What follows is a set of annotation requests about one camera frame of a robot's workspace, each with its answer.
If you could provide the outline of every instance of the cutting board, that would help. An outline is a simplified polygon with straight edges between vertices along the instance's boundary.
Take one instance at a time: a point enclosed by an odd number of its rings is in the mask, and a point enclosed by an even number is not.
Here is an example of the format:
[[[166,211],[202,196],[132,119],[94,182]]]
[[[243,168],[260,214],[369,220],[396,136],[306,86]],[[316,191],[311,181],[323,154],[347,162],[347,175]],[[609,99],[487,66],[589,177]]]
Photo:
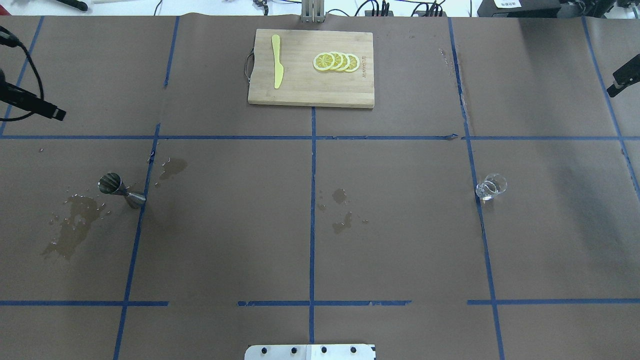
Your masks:
[[[280,62],[284,66],[278,89],[273,87],[273,34],[280,35]],[[351,73],[316,70],[316,55],[330,51],[358,56],[360,68]],[[250,104],[373,108],[372,33],[258,29],[253,52]]]

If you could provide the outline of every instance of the knife blade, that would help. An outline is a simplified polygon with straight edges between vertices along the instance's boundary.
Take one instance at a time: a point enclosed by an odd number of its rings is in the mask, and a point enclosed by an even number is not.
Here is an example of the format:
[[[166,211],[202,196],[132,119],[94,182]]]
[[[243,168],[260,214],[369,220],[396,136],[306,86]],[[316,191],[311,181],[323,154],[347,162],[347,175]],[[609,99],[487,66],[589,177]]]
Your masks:
[[[277,89],[280,88],[284,76],[284,66],[280,63],[280,35],[271,36],[271,45],[273,46],[273,63],[275,64],[273,88]]]

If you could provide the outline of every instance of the metal jigger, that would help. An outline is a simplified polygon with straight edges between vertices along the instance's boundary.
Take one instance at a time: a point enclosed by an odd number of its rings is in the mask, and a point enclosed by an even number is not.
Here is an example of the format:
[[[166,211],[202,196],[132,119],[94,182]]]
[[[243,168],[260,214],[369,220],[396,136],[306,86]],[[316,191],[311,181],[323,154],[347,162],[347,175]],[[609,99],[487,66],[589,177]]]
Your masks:
[[[138,209],[144,205],[147,198],[141,193],[134,193],[127,190],[127,187],[122,183],[120,175],[110,172],[101,177],[98,181],[98,189],[101,193],[107,195],[121,195],[127,201],[127,204],[133,209]]]

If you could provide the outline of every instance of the white label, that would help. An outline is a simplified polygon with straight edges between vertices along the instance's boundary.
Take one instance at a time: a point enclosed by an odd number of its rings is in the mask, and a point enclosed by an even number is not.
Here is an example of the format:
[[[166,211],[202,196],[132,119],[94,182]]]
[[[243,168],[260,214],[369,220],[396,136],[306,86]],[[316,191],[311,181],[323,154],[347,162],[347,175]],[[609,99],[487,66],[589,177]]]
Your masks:
[[[520,0],[493,0],[498,9],[521,8]]]

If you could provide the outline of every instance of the glass cup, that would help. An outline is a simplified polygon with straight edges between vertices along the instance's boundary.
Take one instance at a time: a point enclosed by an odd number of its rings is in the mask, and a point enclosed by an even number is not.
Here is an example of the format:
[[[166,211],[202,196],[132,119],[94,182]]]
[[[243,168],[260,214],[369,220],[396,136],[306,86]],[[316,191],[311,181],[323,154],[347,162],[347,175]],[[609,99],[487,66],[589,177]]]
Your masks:
[[[500,174],[489,174],[476,186],[476,195],[482,200],[491,200],[507,190],[507,179]]]

